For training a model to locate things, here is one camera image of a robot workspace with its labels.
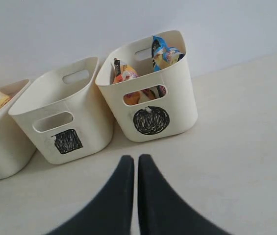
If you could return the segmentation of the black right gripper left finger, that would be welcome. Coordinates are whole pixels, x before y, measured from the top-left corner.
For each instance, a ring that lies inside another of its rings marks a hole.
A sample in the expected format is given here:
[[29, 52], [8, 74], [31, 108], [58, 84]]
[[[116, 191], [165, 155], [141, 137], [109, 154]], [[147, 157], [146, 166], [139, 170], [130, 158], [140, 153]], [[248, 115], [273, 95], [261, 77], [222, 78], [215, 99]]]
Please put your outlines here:
[[50, 235], [129, 235], [134, 193], [134, 160], [124, 155], [98, 194]]

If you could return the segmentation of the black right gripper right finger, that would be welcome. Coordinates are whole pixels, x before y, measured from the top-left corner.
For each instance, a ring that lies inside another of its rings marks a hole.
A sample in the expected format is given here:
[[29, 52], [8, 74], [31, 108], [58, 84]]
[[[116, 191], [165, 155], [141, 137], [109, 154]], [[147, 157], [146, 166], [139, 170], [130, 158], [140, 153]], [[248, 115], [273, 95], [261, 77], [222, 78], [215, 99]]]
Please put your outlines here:
[[138, 162], [138, 217], [142, 235], [227, 235], [189, 206], [149, 154]]

